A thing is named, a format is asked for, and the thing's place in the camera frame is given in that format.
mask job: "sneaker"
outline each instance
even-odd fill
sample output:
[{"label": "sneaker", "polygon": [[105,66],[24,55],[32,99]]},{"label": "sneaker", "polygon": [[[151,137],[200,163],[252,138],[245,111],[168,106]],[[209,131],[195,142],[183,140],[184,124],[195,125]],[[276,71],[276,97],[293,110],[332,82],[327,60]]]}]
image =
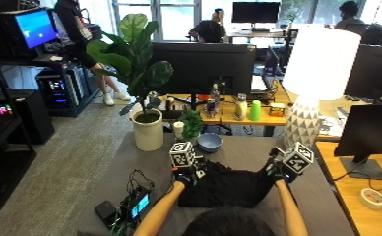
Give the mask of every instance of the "sneaker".
[{"label": "sneaker", "polygon": [[111,96],[109,93],[104,94],[104,104],[107,106],[115,106],[115,101],[113,101],[112,96]]},{"label": "sneaker", "polygon": [[115,99],[131,101],[129,95],[124,94],[123,92],[115,92]]}]

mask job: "green object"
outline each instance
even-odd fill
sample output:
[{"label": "green object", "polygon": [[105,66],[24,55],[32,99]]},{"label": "green object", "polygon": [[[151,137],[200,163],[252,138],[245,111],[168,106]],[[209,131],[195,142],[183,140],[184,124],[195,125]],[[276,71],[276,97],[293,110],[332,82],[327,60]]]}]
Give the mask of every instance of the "green object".
[{"label": "green object", "polygon": [[[164,85],[175,73],[168,61],[157,61],[153,65],[148,62],[153,56],[151,35],[160,27],[156,21],[148,22],[144,14],[128,14],[120,22],[119,28],[123,36],[103,32],[112,44],[93,40],[87,47],[88,54],[103,64],[115,68],[112,70],[95,70],[97,74],[115,76],[128,85],[128,93],[136,97],[147,116],[144,101],[151,91]],[[120,115],[128,113],[135,102],[125,106]]]},{"label": "green object", "polygon": [[187,110],[179,120],[185,124],[183,132],[184,138],[189,140],[199,137],[201,128],[204,126],[200,112],[195,110]]},{"label": "green object", "polygon": [[259,100],[255,100],[252,105],[252,112],[248,118],[252,121],[260,121],[260,117],[261,117],[261,102]]}]

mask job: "desk lamp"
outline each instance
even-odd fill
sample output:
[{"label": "desk lamp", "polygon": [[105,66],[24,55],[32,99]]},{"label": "desk lamp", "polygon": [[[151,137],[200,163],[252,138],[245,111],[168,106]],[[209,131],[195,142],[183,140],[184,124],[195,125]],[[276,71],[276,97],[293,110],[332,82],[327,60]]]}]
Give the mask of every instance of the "desk lamp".
[{"label": "desk lamp", "polygon": [[339,29],[303,29],[297,35],[283,86],[299,98],[289,110],[284,146],[315,143],[320,131],[320,100],[344,95],[360,35]]}]

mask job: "white lamp shade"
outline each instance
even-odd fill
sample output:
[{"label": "white lamp shade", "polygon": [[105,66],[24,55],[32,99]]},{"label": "white lamp shade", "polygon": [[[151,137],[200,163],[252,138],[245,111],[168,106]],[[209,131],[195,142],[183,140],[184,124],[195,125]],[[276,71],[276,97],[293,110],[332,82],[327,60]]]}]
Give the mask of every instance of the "white lamp shade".
[{"label": "white lamp shade", "polygon": [[285,89],[317,100],[344,95],[360,35],[339,29],[301,29],[283,78]]}]

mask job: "lamp base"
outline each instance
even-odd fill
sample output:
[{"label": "lamp base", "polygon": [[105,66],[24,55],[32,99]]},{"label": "lamp base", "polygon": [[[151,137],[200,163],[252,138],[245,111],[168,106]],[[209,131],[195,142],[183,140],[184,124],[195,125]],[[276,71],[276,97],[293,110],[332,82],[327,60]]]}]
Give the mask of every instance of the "lamp base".
[{"label": "lamp base", "polygon": [[319,119],[320,101],[299,97],[287,117],[284,128],[284,147],[289,148],[300,142],[309,148],[316,141],[320,132]]}]

